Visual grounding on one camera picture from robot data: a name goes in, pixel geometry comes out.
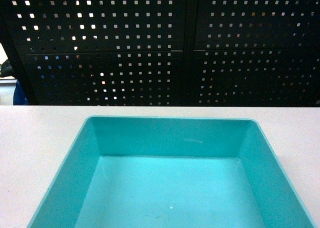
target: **black pegboard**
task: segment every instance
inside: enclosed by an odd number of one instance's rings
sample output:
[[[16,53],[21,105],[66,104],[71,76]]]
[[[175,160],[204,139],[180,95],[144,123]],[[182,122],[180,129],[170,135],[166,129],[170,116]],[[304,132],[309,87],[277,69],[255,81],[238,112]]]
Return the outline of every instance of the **black pegboard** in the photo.
[[[182,50],[186,0],[1,0],[19,53]]]
[[[182,52],[34,55],[25,60],[39,104],[176,106]]]
[[[194,106],[309,106],[320,83],[313,49],[199,51],[193,66]]]
[[[32,104],[320,106],[320,0],[1,0]]]
[[[199,0],[196,50],[320,47],[320,0]]]

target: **table surface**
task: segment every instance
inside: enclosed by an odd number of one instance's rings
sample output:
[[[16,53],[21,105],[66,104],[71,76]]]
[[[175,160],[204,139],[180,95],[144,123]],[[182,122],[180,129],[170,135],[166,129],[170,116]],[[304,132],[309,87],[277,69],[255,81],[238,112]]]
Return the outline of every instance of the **table surface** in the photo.
[[[27,227],[91,115],[255,119],[320,227],[320,109],[0,106],[0,227]]]

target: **teal plastic tray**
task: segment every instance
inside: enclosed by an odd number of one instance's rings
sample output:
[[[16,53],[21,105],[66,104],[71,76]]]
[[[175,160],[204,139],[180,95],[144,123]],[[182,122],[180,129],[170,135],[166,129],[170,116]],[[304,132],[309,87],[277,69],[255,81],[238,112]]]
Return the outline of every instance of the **teal plastic tray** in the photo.
[[[29,227],[316,227],[252,120],[90,117]]]

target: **blue object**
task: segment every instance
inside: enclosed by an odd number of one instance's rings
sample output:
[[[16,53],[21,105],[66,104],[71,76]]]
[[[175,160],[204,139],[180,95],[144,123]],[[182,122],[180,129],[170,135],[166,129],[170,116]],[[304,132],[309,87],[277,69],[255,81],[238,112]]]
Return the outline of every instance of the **blue object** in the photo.
[[[91,117],[29,227],[316,227],[252,120]]]
[[[13,105],[28,105],[29,102],[25,96],[25,93],[17,80],[15,90],[13,93]]]

